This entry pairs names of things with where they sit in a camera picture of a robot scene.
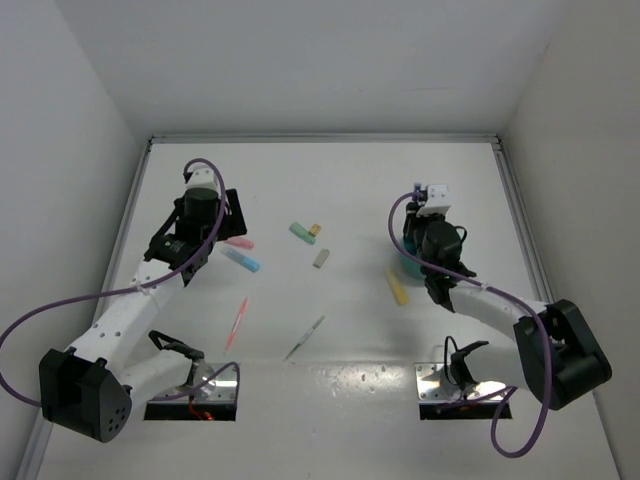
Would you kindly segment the blue highlighter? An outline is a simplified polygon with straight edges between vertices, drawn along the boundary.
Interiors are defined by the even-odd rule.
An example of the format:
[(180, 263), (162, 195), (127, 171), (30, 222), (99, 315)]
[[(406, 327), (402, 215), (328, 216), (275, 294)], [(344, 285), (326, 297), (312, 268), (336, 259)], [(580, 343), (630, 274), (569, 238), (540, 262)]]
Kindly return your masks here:
[(256, 260), (246, 256), (234, 248), (224, 247), (220, 252), (234, 263), (242, 266), (252, 273), (257, 272), (260, 269), (260, 264)]

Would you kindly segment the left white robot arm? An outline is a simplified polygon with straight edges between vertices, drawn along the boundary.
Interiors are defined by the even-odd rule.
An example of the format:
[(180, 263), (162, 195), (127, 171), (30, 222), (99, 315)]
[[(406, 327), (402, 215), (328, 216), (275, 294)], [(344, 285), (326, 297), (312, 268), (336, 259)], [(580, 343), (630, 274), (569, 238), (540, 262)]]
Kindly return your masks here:
[(204, 354), (151, 325), (206, 265), (216, 242), (246, 234), (238, 194), (191, 187), (174, 202), (131, 281), (93, 326), (39, 363), (45, 420), (106, 443), (151, 400), (197, 395)]

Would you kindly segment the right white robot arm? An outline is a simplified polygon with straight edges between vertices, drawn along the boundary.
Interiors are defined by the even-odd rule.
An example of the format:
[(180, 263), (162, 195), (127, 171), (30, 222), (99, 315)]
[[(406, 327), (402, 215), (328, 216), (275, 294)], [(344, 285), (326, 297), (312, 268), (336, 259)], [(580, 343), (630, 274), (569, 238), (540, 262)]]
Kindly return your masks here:
[(449, 357), (448, 380), (461, 390), (483, 381), (526, 389), (557, 411), (612, 377), (612, 367), (580, 309), (554, 303), (507, 299), (472, 283), (475, 272), (461, 260), (466, 231), (424, 200), (405, 210), (403, 246), (420, 259), (431, 300), (508, 337), (507, 349), (478, 340)]

